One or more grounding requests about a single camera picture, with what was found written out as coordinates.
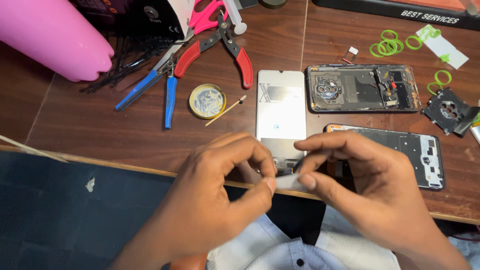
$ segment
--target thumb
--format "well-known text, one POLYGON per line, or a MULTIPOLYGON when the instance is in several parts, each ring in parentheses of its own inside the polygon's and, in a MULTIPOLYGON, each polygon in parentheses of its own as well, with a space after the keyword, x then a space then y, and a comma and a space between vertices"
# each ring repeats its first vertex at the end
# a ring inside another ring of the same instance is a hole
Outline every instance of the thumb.
POLYGON ((239 233, 272 206, 272 196, 276 188, 273 177, 264 177, 229 207, 229 220, 240 226, 239 233))
POLYGON ((322 173, 309 172, 300 176, 298 181, 347 220, 355 220, 357 213, 362 209, 361 206, 367 201, 367 198, 351 192, 332 177, 322 173))

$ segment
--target phone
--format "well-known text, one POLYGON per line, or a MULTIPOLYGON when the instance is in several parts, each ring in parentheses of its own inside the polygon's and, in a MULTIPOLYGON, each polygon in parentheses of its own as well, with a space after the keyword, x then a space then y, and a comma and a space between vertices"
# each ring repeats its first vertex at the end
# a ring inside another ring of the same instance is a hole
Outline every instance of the phone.
POLYGON ((293 143, 307 137, 305 75, 300 71, 258 72, 256 138, 271 152, 279 172, 305 156, 293 143))
POLYGON ((417 84, 406 65, 310 65, 312 112, 415 112, 421 109, 417 84))
MULTIPOLYGON (((435 191, 445 188, 442 152, 437 137, 341 124, 328 124, 326 126, 327 132, 339 130, 353 131, 383 146, 406 154, 413 165, 417 184, 420 188, 435 191)), ((331 176, 353 178, 348 162, 345 160, 328 163, 327 170, 331 176)))

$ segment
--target red-handled pliers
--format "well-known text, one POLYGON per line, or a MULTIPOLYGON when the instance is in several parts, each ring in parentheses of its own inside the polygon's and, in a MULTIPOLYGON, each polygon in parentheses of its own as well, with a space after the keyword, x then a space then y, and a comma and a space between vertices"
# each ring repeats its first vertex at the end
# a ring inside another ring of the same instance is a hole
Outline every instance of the red-handled pliers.
POLYGON ((253 69, 252 62, 248 58, 244 48, 240 48, 235 41, 233 41, 232 34, 230 33, 230 26, 232 25, 230 17, 224 21, 223 14, 220 12, 218 15, 218 30, 215 31, 209 38, 200 42, 193 43, 180 57, 177 66, 175 67, 174 74, 178 78, 182 78, 187 70, 188 66, 197 59, 200 54, 210 47, 212 47, 219 40, 223 39, 228 50, 235 56, 237 63, 241 69, 243 77, 243 87, 250 89, 253 83, 253 69))

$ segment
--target wooden stick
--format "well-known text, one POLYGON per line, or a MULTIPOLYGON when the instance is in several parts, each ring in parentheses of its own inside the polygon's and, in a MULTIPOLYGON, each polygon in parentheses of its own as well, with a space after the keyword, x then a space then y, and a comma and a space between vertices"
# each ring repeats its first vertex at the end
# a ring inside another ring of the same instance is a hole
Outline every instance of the wooden stick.
POLYGON ((56 157, 56 156, 47 154, 47 153, 45 153, 45 152, 42 152, 42 151, 40 151, 40 150, 31 148, 31 147, 29 147, 29 146, 23 145, 23 144, 21 144, 21 143, 19 143, 19 142, 16 142, 16 141, 14 141, 14 140, 12 140, 12 139, 9 139, 9 138, 5 137, 5 136, 0 135, 0 140, 6 141, 7 143, 10 143, 10 144, 13 144, 13 145, 15 145, 15 146, 21 147, 21 148, 25 149, 27 153, 28 153, 28 152, 34 152, 34 153, 36 153, 37 155, 40 155, 40 156, 44 156, 44 157, 47 157, 47 158, 51 158, 51 159, 54 159, 54 160, 58 160, 58 161, 61 161, 61 162, 66 162, 66 163, 68 163, 68 161, 66 161, 66 160, 64 160, 64 159, 61 159, 61 158, 59 158, 59 157, 56 157))
POLYGON ((227 111, 229 111, 231 108, 235 107, 235 105, 239 104, 240 102, 243 103, 243 100, 247 97, 247 95, 241 97, 239 100, 237 100, 237 102, 233 103, 232 106, 230 106, 228 109, 224 110, 220 115, 218 115, 217 117, 215 117, 214 119, 212 119, 210 122, 208 122, 206 126, 210 125, 213 121, 217 120, 220 116, 222 116, 224 113, 226 113, 227 111))

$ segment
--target blue-handled pliers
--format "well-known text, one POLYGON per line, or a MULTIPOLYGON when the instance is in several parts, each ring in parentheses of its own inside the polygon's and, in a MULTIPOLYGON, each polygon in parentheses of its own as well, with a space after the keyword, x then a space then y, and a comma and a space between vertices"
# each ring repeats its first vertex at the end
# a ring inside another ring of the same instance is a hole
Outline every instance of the blue-handled pliers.
POLYGON ((175 92, 177 88, 177 79, 173 76, 173 69, 177 62, 178 57, 176 59, 173 59, 173 53, 170 54, 167 62, 165 62, 165 64, 163 64, 158 70, 152 70, 141 83, 139 83, 134 89, 132 89, 130 93, 128 93, 128 95, 117 106, 115 106, 115 109, 123 110, 124 108, 126 108, 147 89, 154 85, 161 77, 163 77, 163 74, 168 72, 165 127, 170 129, 173 108, 175 107, 175 92))

